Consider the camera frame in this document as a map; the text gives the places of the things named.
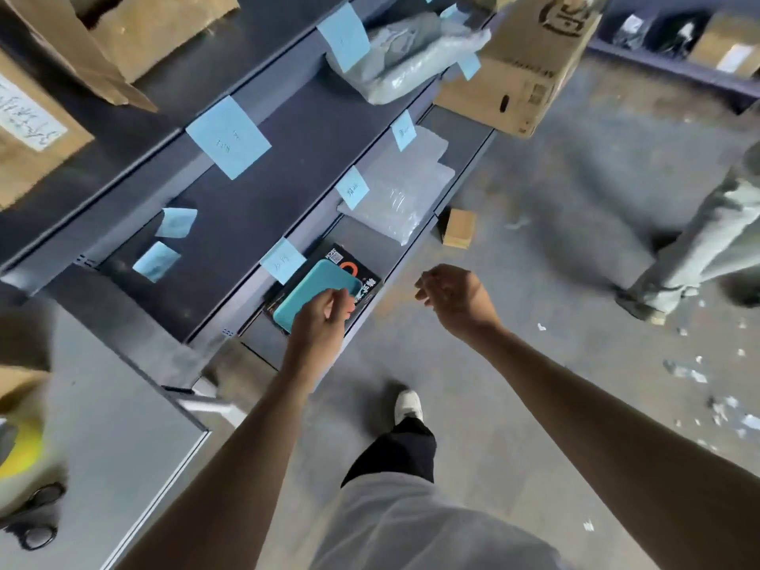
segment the forearm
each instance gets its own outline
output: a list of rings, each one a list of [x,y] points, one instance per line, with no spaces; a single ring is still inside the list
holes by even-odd
[[[278,375],[119,570],[253,570],[311,389],[297,376]]]
[[[671,432],[504,329],[468,343],[504,376],[663,570],[760,557],[760,479]]]

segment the person's left hand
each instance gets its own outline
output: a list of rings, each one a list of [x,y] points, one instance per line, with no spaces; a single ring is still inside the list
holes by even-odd
[[[307,302],[293,322],[281,374],[313,385],[337,358],[353,309],[346,289],[326,289]]]

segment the floor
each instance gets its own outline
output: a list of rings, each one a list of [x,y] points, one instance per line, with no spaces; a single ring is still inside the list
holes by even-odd
[[[758,127],[679,80],[584,59],[535,136],[498,137],[453,200],[478,214],[470,248],[430,236],[313,394],[259,567],[307,568],[343,475],[390,427],[403,382],[420,393],[439,441],[436,482],[451,498],[544,538],[575,568],[654,568],[504,380],[415,304],[413,282],[439,262],[470,268],[529,344],[760,474],[760,431],[736,431],[744,412],[760,413],[760,311],[713,284],[660,328],[610,297],[650,263],[648,239],[689,219]],[[709,382],[673,377],[665,360]],[[251,407],[271,372],[229,342],[211,374]],[[729,395],[739,408],[717,426],[708,399]]]

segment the black scissors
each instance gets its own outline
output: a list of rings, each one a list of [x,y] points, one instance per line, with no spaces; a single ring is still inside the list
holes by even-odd
[[[66,493],[61,482],[46,484],[37,489],[21,508],[8,516],[0,517],[0,530],[14,534],[25,550],[38,550],[50,544],[58,534],[58,527],[50,523],[32,521],[33,512],[54,504]]]

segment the white shoe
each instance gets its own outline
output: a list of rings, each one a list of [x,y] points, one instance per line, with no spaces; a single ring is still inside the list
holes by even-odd
[[[413,390],[404,390],[396,398],[396,409],[394,411],[396,426],[407,416],[413,416],[419,421],[423,421],[423,405],[420,402],[420,397]]]

